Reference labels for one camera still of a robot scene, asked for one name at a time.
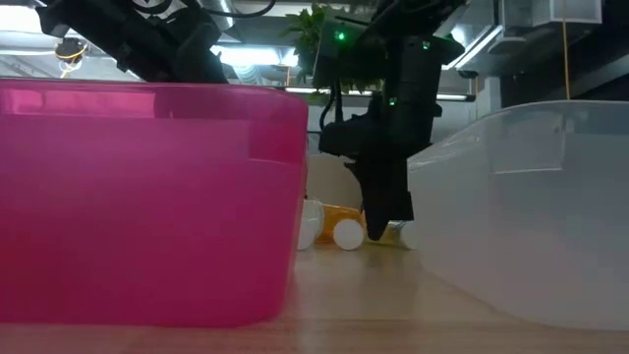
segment yellow cable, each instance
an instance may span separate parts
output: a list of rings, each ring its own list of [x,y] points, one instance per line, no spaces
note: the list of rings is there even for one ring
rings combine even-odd
[[[66,79],[68,74],[70,74],[70,73],[72,73],[74,71],[73,65],[75,64],[76,60],[77,60],[77,58],[75,57],[74,59],[72,59],[72,63],[68,64],[68,67],[66,68],[66,70],[64,70],[63,73],[61,74],[61,79]]]
[[[561,26],[563,31],[563,70],[566,85],[566,99],[570,100],[570,63],[568,60],[568,27],[566,26],[567,2],[568,0],[563,0],[563,21],[561,23]]]
[[[72,55],[57,55],[57,58],[59,59],[75,59],[78,56],[82,55],[83,53],[85,53],[87,50],[87,46],[84,46],[83,49],[81,49],[78,53],[72,54]]]

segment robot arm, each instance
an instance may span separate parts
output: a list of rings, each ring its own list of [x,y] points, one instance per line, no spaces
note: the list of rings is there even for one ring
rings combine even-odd
[[[208,49],[221,35],[197,0],[43,0],[42,31],[69,28],[148,82],[227,84]]]
[[[323,127],[319,149],[354,160],[368,235],[378,240],[391,220],[413,220],[407,158],[430,146],[441,66],[464,52],[433,36],[466,0],[386,1],[370,22],[328,11],[314,80],[339,87],[342,78],[383,79],[367,114]],[[337,113],[341,95],[336,90]]]

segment pink plastic bin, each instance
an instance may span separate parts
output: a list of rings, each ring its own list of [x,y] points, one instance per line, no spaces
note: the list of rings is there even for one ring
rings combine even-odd
[[[0,80],[0,322],[277,315],[307,116],[267,88]]]

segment black cable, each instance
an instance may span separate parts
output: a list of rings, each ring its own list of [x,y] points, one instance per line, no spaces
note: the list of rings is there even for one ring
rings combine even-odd
[[[334,122],[341,123],[343,122],[343,90],[341,88],[341,80],[336,79],[334,81],[334,90],[335,95],[334,99],[336,99],[336,109],[334,110]]]
[[[215,10],[209,10],[209,9],[205,9],[205,11],[209,13],[210,15],[230,17],[232,19],[251,19],[251,18],[260,17],[266,14],[267,12],[271,11],[273,6],[275,6],[276,1],[277,0],[270,0],[270,2],[268,3],[268,5],[266,5],[265,8],[263,8],[260,11],[256,11],[254,13],[249,13],[249,14],[227,13],[227,12],[215,11]]]
[[[402,0],[401,1],[400,8],[402,9],[402,13],[404,13],[404,14],[417,13],[417,12],[423,11],[423,10],[425,10],[427,8],[434,7],[434,6],[437,6],[437,5],[441,5],[441,0],[432,0],[431,2],[429,2],[429,3],[425,4],[425,5],[418,6],[416,8],[409,8],[408,7],[409,5],[407,4],[408,2],[409,2],[408,0]]]
[[[330,99],[327,101],[327,104],[321,112],[321,116],[318,118],[318,126],[321,128],[322,131],[323,128],[325,128],[325,116],[327,115],[327,112],[330,111],[330,108],[332,108],[332,103],[334,103],[334,96],[336,95],[336,89],[334,87],[335,85],[332,85],[332,87],[330,88]]]
[[[157,4],[151,7],[141,6],[141,5],[136,4],[133,1],[131,3],[134,9],[136,9],[136,11],[141,12],[146,15],[155,16],[155,15],[163,14],[164,12],[166,12],[168,8],[170,8],[170,6],[173,4],[173,0],[165,0],[161,4]]]
[[[199,1],[197,0],[181,0],[181,2],[184,3],[186,7],[191,8],[191,9],[195,9],[195,10],[203,9],[203,6],[201,6]]]

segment cable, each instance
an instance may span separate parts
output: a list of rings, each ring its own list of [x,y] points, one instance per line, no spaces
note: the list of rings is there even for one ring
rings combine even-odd
[[[291,67],[286,67],[286,87],[288,88],[291,84]]]
[[[322,131],[323,131],[323,128],[325,128],[325,116],[327,115],[327,112],[329,112],[330,108],[332,108],[332,103],[334,103],[335,95],[336,95],[336,88],[335,88],[335,85],[332,85],[332,87],[330,88],[330,99],[327,101],[327,104],[325,105],[325,107],[323,108],[323,111],[321,112],[321,116],[318,118],[318,126],[321,128]]]
[[[343,91],[341,88],[341,80],[336,79],[334,81],[334,91],[336,100],[336,108],[334,109],[334,122],[341,123],[343,122]]]
[[[209,9],[205,9],[205,11],[207,13],[209,13],[210,15],[230,17],[232,19],[252,19],[252,18],[256,18],[256,17],[260,17],[262,15],[265,15],[266,13],[271,11],[273,6],[275,6],[275,2],[276,1],[277,0],[270,0],[270,2],[268,3],[268,5],[266,5],[265,8],[263,8],[260,11],[256,11],[254,13],[249,13],[249,14],[228,13],[228,12],[222,12],[222,11],[209,10]]]
[[[68,64],[66,62],[59,62],[59,70],[61,72],[64,72],[64,71],[68,70],[69,72],[72,73],[73,71],[79,70],[82,66],[83,66],[83,60],[78,62],[78,63],[75,62],[75,64],[73,64],[73,65],[70,65],[70,64]]]
[[[72,59],[72,63],[70,63],[68,65],[68,67],[66,68],[66,70],[63,71],[63,73],[61,73],[61,79],[66,79],[66,77],[68,76],[68,74],[72,73],[73,71],[77,70],[75,69],[75,67],[73,67],[73,65],[75,64],[75,61],[77,60],[77,58]]]
[[[570,100],[570,61],[568,58],[568,27],[566,26],[566,2],[567,0],[563,0],[563,21],[561,22],[561,27],[563,33],[563,70],[566,85],[566,99]]]
[[[134,7],[134,9],[136,9],[136,11],[146,14],[146,15],[153,15],[153,16],[163,14],[164,12],[168,10],[168,8],[170,8],[172,4],[173,4],[173,0],[164,0],[164,2],[157,4],[155,6],[144,7],[142,5],[137,4],[135,1],[132,1],[132,6]]]

